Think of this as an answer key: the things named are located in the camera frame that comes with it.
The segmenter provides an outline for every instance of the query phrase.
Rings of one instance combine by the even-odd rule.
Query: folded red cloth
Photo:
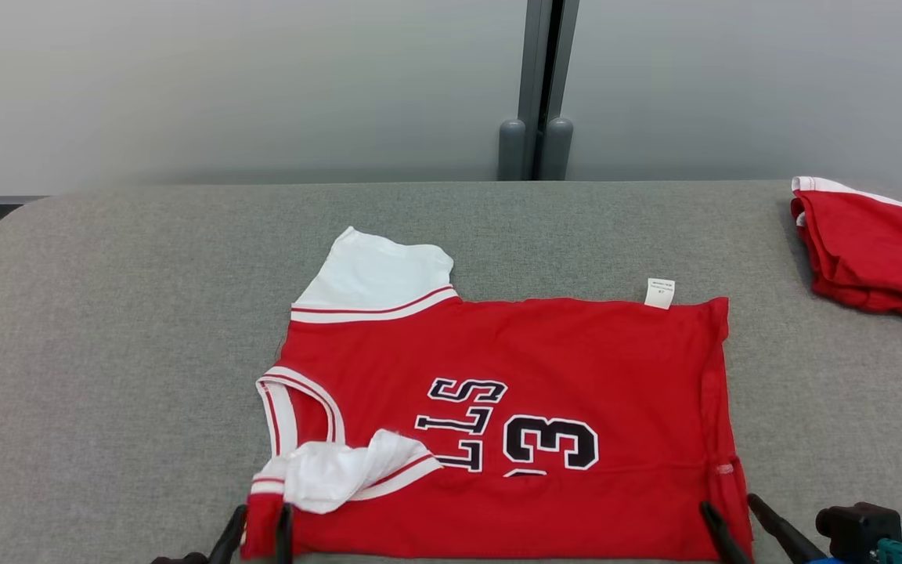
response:
[[[902,313],[902,202],[813,176],[792,179],[792,193],[813,292],[866,311]]]

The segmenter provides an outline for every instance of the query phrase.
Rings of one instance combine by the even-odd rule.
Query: gray fabric table surface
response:
[[[729,296],[749,489],[824,549],[824,507],[902,514],[902,318],[810,292],[790,199],[787,181],[402,183],[29,204],[0,224],[0,563],[210,549],[269,456],[254,381],[347,225],[444,247],[465,299],[641,300],[648,277],[675,303]]]

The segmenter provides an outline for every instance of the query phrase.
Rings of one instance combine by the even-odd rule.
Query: basketball jersey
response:
[[[452,265],[336,239],[258,379],[272,460],[244,558],[286,501],[297,553],[717,560],[702,501],[749,552],[726,298],[469,302]]]

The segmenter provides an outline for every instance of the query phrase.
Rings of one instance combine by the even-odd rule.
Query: red jersey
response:
[[[726,298],[468,302],[452,264],[348,229],[294,304],[257,384],[275,460],[310,442],[368,453],[379,429],[415,445],[335,510],[298,509],[296,551],[717,560],[711,501],[749,552]],[[257,475],[244,557],[272,553],[283,484]]]

